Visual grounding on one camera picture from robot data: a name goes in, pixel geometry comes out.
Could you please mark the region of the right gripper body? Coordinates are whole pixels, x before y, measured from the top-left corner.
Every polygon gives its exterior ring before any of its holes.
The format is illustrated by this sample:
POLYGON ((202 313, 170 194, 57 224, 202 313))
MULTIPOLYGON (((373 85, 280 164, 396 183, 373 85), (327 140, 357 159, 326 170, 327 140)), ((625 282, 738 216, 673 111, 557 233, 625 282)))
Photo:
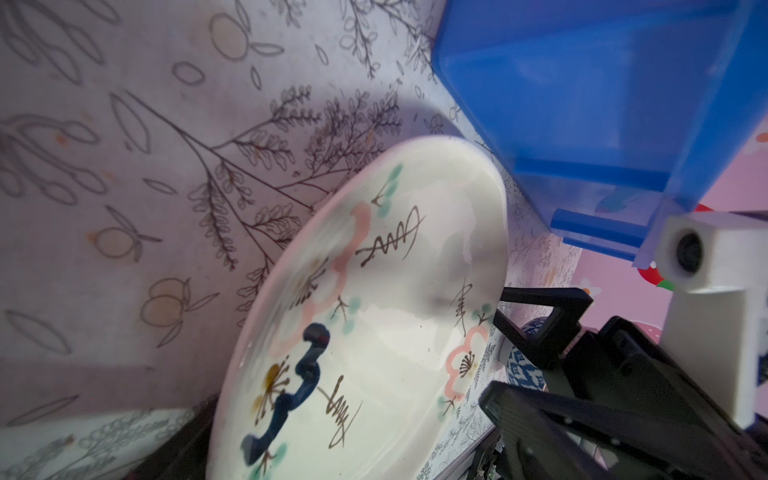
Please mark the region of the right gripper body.
POLYGON ((767 423, 741 428, 638 326, 612 318, 543 369, 572 433, 617 461, 616 479, 764 479, 767 423))

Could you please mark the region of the blue white porcelain bowl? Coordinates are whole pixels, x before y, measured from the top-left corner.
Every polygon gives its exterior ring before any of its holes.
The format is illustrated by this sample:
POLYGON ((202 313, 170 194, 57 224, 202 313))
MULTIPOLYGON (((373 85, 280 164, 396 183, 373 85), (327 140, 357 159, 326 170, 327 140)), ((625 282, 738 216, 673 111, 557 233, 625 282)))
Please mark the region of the blue white porcelain bowl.
MULTIPOLYGON (((533 319, 522 327, 522 332, 527 337, 535 336, 545 322, 546 317, 533 319)), ((538 391, 548 390, 543 371, 515 345, 510 347, 505 368, 509 384, 538 391)))

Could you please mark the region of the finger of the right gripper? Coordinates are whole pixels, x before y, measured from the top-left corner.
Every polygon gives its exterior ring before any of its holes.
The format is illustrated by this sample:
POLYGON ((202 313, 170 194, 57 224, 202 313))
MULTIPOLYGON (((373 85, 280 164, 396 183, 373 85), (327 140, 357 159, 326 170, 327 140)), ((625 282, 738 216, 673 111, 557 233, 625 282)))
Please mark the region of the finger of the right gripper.
POLYGON ((504 479, 747 479, 750 454, 703 429, 493 381, 479 406, 504 479))
POLYGON ((525 334, 500 310, 496 310, 493 320, 493 325, 535 367, 551 369, 581 331, 580 319, 592 305, 593 298, 580 288, 504 287, 500 301, 552 308, 533 336, 525 334))

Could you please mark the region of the cream blossom pattern plate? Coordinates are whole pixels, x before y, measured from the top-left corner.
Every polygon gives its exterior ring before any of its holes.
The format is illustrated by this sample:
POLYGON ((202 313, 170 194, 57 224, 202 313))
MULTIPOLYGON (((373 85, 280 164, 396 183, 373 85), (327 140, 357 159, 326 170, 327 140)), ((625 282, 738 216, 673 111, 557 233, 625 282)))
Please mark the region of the cream blossom pattern plate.
POLYGON ((507 273, 506 195, 477 146, 378 157, 300 231, 238 339, 210 479, 413 479, 472 384, 507 273))

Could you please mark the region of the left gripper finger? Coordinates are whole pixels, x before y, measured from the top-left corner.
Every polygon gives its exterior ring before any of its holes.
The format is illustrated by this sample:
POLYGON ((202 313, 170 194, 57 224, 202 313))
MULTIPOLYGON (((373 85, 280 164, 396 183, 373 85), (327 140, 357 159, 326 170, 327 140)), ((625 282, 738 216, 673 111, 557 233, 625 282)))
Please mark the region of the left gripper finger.
POLYGON ((180 428, 124 479, 203 480, 218 400, 218 395, 212 395, 194 407, 191 418, 183 420, 180 428))

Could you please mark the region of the blue plastic bin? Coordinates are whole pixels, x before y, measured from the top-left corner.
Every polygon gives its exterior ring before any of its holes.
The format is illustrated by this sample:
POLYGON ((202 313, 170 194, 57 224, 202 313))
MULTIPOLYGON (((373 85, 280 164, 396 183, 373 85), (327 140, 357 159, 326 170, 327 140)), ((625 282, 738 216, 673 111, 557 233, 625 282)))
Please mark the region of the blue plastic bin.
POLYGON ((767 114, 763 1, 450 1, 434 72, 566 244, 648 266, 767 114))

